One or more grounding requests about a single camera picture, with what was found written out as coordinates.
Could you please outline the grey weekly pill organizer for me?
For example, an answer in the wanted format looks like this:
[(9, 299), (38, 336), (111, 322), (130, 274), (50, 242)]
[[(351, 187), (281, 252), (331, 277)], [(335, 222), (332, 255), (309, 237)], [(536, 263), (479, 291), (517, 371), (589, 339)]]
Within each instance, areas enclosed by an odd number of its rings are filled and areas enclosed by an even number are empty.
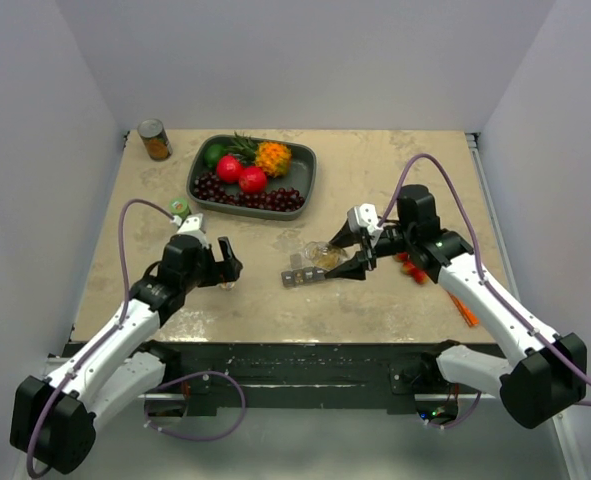
[(321, 283), (326, 280), (327, 270), (314, 265), (301, 253), (292, 254), (289, 268), (280, 273), (282, 286), (286, 289)]

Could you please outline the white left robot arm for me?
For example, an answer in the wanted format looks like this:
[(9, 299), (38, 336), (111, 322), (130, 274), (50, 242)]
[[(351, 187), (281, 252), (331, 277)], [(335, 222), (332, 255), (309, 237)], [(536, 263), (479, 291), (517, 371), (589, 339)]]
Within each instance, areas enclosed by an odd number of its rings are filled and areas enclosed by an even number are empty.
[(223, 258), (195, 234), (176, 234), (160, 261), (127, 285), (126, 299), (102, 330), (44, 378), (27, 377), (15, 393), (10, 443), (26, 454), (30, 478), (68, 474), (92, 448), (102, 421), (142, 393), (175, 390), (178, 352), (151, 340), (196, 288), (235, 282), (242, 263), (226, 237)]

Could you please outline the clear pill bottle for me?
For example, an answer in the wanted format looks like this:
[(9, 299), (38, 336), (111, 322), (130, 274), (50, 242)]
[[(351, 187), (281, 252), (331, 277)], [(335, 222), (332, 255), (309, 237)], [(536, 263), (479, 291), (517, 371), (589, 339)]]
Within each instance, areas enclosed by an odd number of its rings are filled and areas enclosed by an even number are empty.
[(313, 266), (324, 270), (332, 270), (348, 259), (344, 249), (327, 242), (309, 242), (304, 247), (304, 257)]

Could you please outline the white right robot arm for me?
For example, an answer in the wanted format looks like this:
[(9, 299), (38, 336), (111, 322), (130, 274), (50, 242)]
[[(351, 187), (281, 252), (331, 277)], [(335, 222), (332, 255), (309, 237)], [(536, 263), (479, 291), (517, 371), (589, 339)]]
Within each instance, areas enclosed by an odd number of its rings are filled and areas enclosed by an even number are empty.
[(351, 208), (332, 238), (339, 248), (358, 246), (354, 256), (326, 278), (363, 280), (382, 257), (405, 254), (473, 314), (502, 356), (447, 340), (423, 359), (420, 379), (434, 393), (452, 384), (498, 398), (521, 426), (533, 429), (586, 396), (587, 348), (575, 334), (559, 335), (519, 303), (476, 258), (460, 234), (442, 227), (435, 199), (424, 185), (402, 187), (398, 217), (381, 219), (372, 204)]

